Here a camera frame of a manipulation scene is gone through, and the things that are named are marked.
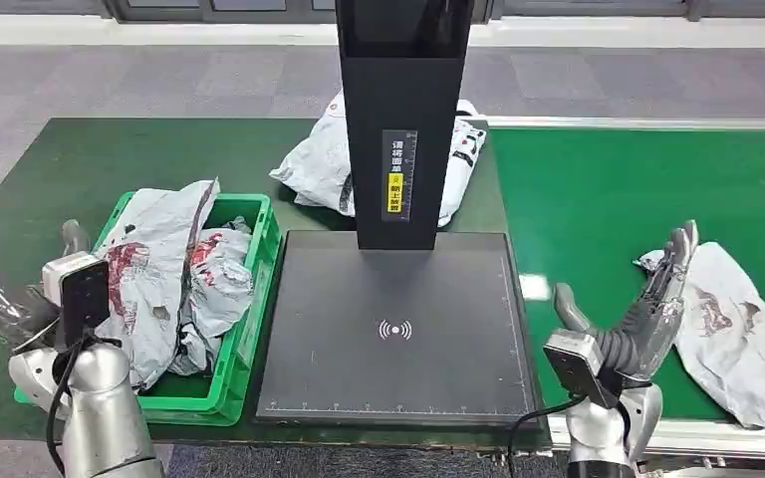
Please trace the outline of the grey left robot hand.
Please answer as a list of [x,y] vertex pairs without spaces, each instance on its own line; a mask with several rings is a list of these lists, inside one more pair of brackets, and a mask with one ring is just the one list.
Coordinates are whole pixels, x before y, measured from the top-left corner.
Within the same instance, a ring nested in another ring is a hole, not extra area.
[[11,360],[65,356],[109,317],[102,263],[90,254],[90,237],[76,219],[61,227],[62,257],[43,268],[42,280],[22,288],[0,281],[0,340]]

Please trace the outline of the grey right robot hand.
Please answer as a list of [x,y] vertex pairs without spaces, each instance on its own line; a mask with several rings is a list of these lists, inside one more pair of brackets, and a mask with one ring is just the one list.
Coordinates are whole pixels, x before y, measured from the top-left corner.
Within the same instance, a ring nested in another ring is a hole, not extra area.
[[697,249],[696,222],[672,229],[663,256],[647,276],[623,318],[608,329],[591,323],[566,283],[554,287],[554,309],[566,330],[593,338],[602,365],[637,381],[648,381],[669,353],[682,322],[687,273]]

